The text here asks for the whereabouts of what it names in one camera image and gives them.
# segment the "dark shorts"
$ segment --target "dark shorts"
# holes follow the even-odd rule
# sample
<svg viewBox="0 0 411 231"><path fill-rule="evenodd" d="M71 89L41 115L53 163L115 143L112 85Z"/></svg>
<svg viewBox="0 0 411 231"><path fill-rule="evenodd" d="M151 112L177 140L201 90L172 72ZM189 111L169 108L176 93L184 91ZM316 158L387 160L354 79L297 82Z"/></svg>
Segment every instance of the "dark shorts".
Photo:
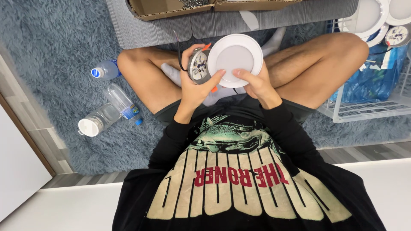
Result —
<svg viewBox="0 0 411 231"><path fill-rule="evenodd" d="M283 99L283 102L287 106L288 110L294 115L295 120L302 124L307 119L307 117L315 111L315 109L308 108L306 106L288 101ZM177 112L178 106L180 105L180 100L168 105L159 112L155 113L154 117L158 119L165 126L169 125L173 121L174 115ZM260 110L260 102L257 99L253 99L250 96L246 96L235 106L223 106L223 105L213 105L205 106L200 105L194 111L192 116L192 122L199 122L207 117L214 117L219 115L229 115L229 116L240 116L255 120L257 122L265 123L264 115Z"/></svg>

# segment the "bottle cap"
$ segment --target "bottle cap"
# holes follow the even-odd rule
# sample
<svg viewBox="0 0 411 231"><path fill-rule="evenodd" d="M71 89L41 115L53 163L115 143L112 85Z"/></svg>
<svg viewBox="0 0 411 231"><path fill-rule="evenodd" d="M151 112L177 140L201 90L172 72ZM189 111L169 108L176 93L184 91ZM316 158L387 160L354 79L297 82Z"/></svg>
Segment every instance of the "bottle cap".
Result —
<svg viewBox="0 0 411 231"><path fill-rule="evenodd" d="M104 76L104 70L101 67L96 67L91 70L91 75L95 78L101 78Z"/></svg>
<svg viewBox="0 0 411 231"><path fill-rule="evenodd" d="M134 123L135 123L136 125L140 125L142 122L143 122L143 119L142 119L142 118L139 118L139 119L136 120Z"/></svg>
<svg viewBox="0 0 411 231"><path fill-rule="evenodd" d="M84 135L90 136L90 137L98 135L101 131L98 121L94 121L91 118L80 120L79 130Z"/></svg>

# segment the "sock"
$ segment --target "sock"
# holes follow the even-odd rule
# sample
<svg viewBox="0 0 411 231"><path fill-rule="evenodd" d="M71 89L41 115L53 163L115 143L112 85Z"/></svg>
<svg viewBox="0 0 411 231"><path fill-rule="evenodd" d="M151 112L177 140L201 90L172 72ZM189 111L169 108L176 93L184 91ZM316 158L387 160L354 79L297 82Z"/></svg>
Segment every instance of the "sock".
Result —
<svg viewBox="0 0 411 231"><path fill-rule="evenodd" d="M180 79L180 71L175 69L174 67L163 63L161 65L161 70L164 72L164 74L177 86L181 87L181 79ZM203 104L206 106L211 106L217 103L217 101L221 98L236 95L236 94L244 94L245 90L243 87L241 88L236 88L236 91L234 91L234 88L223 88L221 85L217 84L218 90L214 93L209 93L207 98L203 101Z"/></svg>
<svg viewBox="0 0 411 231"><path fill-rule="evenodd" d="M263 57L277 53L280 49L282 38L284 37L287 27L279 27L274 32L270 40L268 40L262 47Z"/></svg>

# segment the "cardboard box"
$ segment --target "cardboard box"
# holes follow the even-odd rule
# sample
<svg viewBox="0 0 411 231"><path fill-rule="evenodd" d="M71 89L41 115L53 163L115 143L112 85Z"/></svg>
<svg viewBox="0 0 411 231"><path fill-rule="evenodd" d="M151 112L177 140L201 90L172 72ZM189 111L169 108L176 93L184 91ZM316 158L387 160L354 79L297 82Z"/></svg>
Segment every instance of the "cardboard box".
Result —
<svg viewBox="0 0 411 231"><path fill-rule="evenodd" d="M248 0L227 2L226 0L209 0L208 5L183 9L184 3L179 0L125 0L131 13L144 21L168 18L178 15L210 10L279 10L302 0Z"/></svg>

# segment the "gray rug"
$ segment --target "gray rug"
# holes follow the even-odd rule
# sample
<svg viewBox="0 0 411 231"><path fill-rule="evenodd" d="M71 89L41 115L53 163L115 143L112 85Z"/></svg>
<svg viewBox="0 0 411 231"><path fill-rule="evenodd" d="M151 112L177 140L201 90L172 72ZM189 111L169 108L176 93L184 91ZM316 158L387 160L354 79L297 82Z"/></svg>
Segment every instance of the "gray rug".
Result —
<svg viewBox="0 0 411 231"><path fill-rule="evenodd" d="M282 47L322 32L321 23L290 27ZM272 33L248 34L262 44ZM2 0L0 41L14 58L21 78L48 111L70 150L75 170L95 175L146 167L163 127L123 78L101 81L89 75L94 64L116 58L121 50L104 0ZM199 40L193 38L185 46L195 42ZM121 120L97 137L79 136L77 122L106 102L102 90L111 82L140 104L145 122L136 127ZM304 128L319 148L351 146L404 139L411 132L410 119L400 116L334 124L315 113Z"/></svg>

